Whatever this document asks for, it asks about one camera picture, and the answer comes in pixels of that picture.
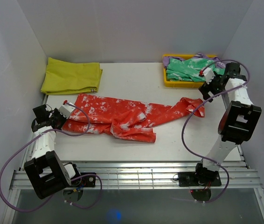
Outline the red tie-dye trousers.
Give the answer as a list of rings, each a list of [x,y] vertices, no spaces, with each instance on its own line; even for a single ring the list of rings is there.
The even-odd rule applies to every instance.
[[[105,133],[122,140],[154,143],[153,127],[190,113],[203,118],[205,109],[201,103],[201,99],[181,98],[171,106],[81,93],[75,102],[77,109],[63,125],[63,130]]]

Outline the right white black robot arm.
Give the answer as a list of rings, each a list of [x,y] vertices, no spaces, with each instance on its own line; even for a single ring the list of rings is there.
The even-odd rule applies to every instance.
[[[220,186],[219,166],[234,148],[252,137],[262,109],[250,100],[246,89],[248,79],[241,74],[238,63],[226,64],[222,75],[206,68],[200,76],[205,77],[199,88],[204,100],[210,99],[210,94],[223,94],[226,112],[218,126],[218,138],[206,158],[196,165],[193,179],[198,185],[216,182]]]

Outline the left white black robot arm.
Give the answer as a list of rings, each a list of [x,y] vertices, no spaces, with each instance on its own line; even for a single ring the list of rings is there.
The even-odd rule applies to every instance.
[[[25,172],[40,199],[81,183],[82,176],[72,162],[63,164],[55,152],[57,130],[61,130],[75,107],[65,103],[49,110],[46,105],[33,109],[35,119],[31,128],[37,138],[31,160],[25,162]]]

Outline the green tie-dye trousers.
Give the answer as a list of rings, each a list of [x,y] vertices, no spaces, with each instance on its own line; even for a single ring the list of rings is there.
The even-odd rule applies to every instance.
[[[188,60],[178,60],[170,58],[166,67],[166,76],[169,81],[204,82],[205,77],[200,76],[200,71],[214,60],[204,58],[191,58]]]

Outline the folded yellow-green trousers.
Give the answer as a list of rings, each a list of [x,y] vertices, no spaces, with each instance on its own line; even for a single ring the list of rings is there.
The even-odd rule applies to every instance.
[[[102,73],[99,63],[69,63],[49,57],[41,93],[46,95],[96,93]]]

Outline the purple striped garment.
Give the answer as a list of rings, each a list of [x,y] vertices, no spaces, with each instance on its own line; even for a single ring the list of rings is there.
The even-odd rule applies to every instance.
[[[197,59],[197,58],[203,58],[203,59],[208,59],[208,60],[212,60],[212,61],[219,61],[219,57],[217,56],[210,56],[210,55],[205,55],[203,53],[197,53],[195,55],[172,55],[172,54],[167,54],[167,55],[163,55],[162,57],[162,63],[163,63],[163,67],[166,68],[169,63],[170,63],[170,59],[177,59],[180,61],[184,61],[184,60],[188,60],[191,58]]]

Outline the yellow plastic bin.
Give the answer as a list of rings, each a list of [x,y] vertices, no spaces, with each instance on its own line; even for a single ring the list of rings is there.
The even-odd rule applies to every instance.
[[[210,68],[218,74],[223,74],[225,64],[220,61],[214,61]],[[187,81],[169,81],[166,76],[166,68],[163,68],[164,84],[166,87],[173,88],[199,88],[204,82],[187,82]]]

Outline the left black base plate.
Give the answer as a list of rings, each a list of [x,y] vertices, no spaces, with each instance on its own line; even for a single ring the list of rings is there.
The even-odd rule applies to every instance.
[[[95,187],[96,186],[96,173],[76,173],[71,178],[72,188]]]

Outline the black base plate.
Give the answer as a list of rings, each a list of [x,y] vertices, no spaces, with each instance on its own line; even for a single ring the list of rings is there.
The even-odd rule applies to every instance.
[[[222,185],[218,172],[211,175],[197,174],[196,172],[179,172],[177,181],[180,187],[205,187],[208,184],[214,187]]]
[[[71,178],[72,188],[95,187],[96,186],[96,173],[76,173]]]

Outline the aluminium rail frame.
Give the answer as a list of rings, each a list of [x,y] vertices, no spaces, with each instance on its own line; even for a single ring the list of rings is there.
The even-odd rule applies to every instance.
[[[221,189],[216,198],[227,189],[253,189],[264,220],[264,185],[256,169],[251,169],[244,158],[241,146],[237,147],[240,161],[227,161],[221,164],[220,186],[211,185],[212,189]],[[87,176],[94,176],[99,190],[125,189],[188,189],[197,190],[199,186],[180,186],[179,173],[193,172],[197,161],[76,161],[77,169]]]

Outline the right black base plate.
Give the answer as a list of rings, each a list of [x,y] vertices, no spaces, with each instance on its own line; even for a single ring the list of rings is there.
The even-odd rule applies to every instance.
[[[211,175],[197,174],[196,172],[179,172],[177,181],[180,187],[205,187],[208,184],[214,187],[222,185],[218,172]]]

